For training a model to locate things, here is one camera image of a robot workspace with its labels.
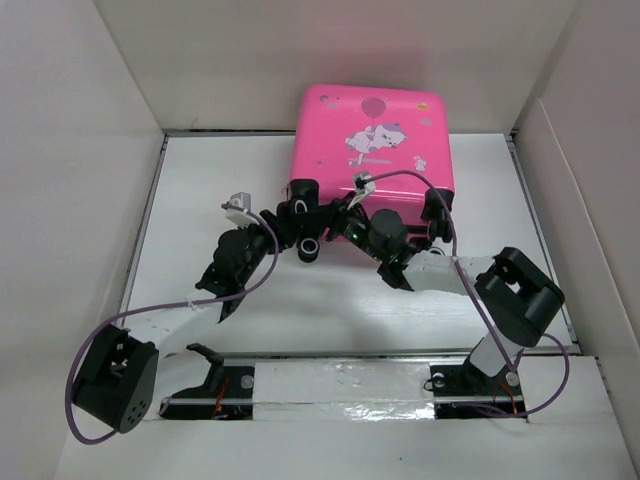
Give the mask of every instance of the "pink balloon print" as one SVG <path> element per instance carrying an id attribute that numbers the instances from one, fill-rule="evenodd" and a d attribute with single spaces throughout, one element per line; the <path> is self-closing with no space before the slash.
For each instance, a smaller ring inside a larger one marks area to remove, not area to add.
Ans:
<path id="1" fill-rule="evenodd" d="M 361 107 L 367 117 L 375 119 L 384 113 L 387 109 L 387 104 L 378 97 L 369 97 L 362 101 Z"/>

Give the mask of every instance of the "white plastic part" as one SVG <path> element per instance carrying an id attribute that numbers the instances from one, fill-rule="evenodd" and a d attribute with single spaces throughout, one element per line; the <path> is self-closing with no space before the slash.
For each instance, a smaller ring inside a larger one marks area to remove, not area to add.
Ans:
<path id="1" fill-rule="evenodd" d="M 353 183 L 355 185 L 356 180 L 367 180 L 369 178 L 371 178 L 371 175 L 369 174 L 369 172 L 360 172 L 360 173 L 357 173 L 356 175 L 353 176 Z M 351 210 L 357 204 L 362 202 L 362 200 L 364 200 L 369 195 L 371 195 L 373 192 L 375 192 L 376 191 L 376 183 L 375 182 L 367 182 L 367 183 L 364 184 L 363 188 L 356 187 L 355 190 L 356 190 L 356 196 L 351 199 L 351 202 L 349 203 L 349 206 L 347 207 L 347 210 Z"/>
<path id="2" fill-rule="evenodd" d="M 413 256 L 403 275 L 414 291 L 438 290 L 467 295 L 453 264 L 454 260 L 451 256 L 423 251 Z M 458 257 L 458 260 L 471 285 L 493 263 L 492 257 Z"/>
<path id="3" fill-rule="evenodd" d="M 513 361 L 523 347 L 502 335 L 500 330 L 497 328 L 496 333 L 498 334 L 504 349 L 509 355 L 509 358 Z M 478 370 L 489 377 L 495 377 L 506 365 L 502 353 L 500 353 L 500 350 L 490 333 L 487 333 L 475 350 L 471 352 L 469 361 L 472 365 L 477 367 Z"/>
<path id="4" fill-rule="evenodd" d="M 249 193 L 239 192 L 231 195 L 229 204 L 234 207 L 241 208 L 242 211 L 232 208 L 227 209 L 225 213 L 225 218 L 227 220 L 230 220 L 239 227 L 246 227 L 247 225 L 255 223 L 255 221 L 246 213 L 251 210 L 251 195 Z"/>
<path id="5" fill-rule="evenodd" d="M 186 297 L 186 301 L 212 298 L 209 292 L 196 290 Z M 201 338 L 206 330 L 215 326 L 222 312 L 222 302 L 191 308 L 163 310 L 145 320 L 126 324 L 129 335 L 141 342 L 153 342 L 160 352 L 160 360 L 170 353 L 184 351 L 190 343 Z"/>

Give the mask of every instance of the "white wall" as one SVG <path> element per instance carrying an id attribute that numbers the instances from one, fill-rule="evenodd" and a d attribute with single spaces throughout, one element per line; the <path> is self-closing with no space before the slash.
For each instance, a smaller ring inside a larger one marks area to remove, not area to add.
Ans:
<path id="1" fill-rule="evenodd" d="M 640 3 L 588 0 L 517 138 L 578 338 L 640 465 Z"/>
<path id="2" fill-rule="evenodd" d="M 313 83 L 433 90 L 508 132 L 576 0 L 96 0 L 163 128 L 293 129 Z"/>
<path id="3" fill-rule="evenodd" d="M 117 308 L 161 132 L 90 0 L 0 0 L 0 476 L 52 478 L 72 350 Z"/>

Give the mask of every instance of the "black bracket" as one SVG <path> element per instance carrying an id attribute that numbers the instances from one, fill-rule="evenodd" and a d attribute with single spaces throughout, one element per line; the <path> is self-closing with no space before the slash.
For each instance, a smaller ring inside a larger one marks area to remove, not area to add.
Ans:
<path id="1" fill-rule="evenodd" d="M 475 289 L 505 337 L 535 347 L 562 307 L 564 293 L 517 248 L 505 247 L 493 258 L 489 270 L 478 275 Z"/>
<path id="2" fill-rule="evenodd" d="M 245 420 L 253 415 L 255 368 L 249 365 L 225 366 L 219 353 L 199 343 L 187 346 L 211 363 L 202 385 L 185 388 L 171 395 L 160 415 L 167 420 Z"/>
<path id="3" fill-rule="evenodd" d="M 510 385 L 507 381 L 507 367 L 495 377 L 473 375 L 472 365 L 430 365 L 431 378 L 425 383 L 425 390 L 437 397 L 493 397 L 500 393 L 500 383 L 508 386 L 514 397 L 522 395 L 520 384 Z"/>
<path id="4" fill-rule="evenodd" d="M 109 325 L 93 340 L 73 382 L 73 403 L 120 433 L 151 406 L 158 350 Z"/>

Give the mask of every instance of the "white floor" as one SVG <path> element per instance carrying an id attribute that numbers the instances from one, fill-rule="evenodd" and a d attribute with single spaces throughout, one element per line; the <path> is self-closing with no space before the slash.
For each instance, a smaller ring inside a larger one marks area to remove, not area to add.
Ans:
<path id="1" fill-rule="evenodd" d="M 233 225 L 219 205 L 238 191 L 254 210 L 284 198 L 294 137 L 171 138 L 129 306 L 178 301 L 212 259 L 217 238 Z M 522 249 L 544 270 L 543 250 L 502 135 L 451 135 L 461 255 Z M 252 281 L 266 270 L 263 262 Z M 302 264 L 294 250 L 274 275 L 202 339 L 220 352 L 391 353 L 471 349 L 486 333 L 471 302 L 440 292 L 387 287 L 376 263 L 354 247 L 324 244 Z M 129 322 L 141 321 L 132 318 Z M 571 340 L 562 314 L 550 333 Z M 553 350 L 543 339 L 538 349 Z"/>

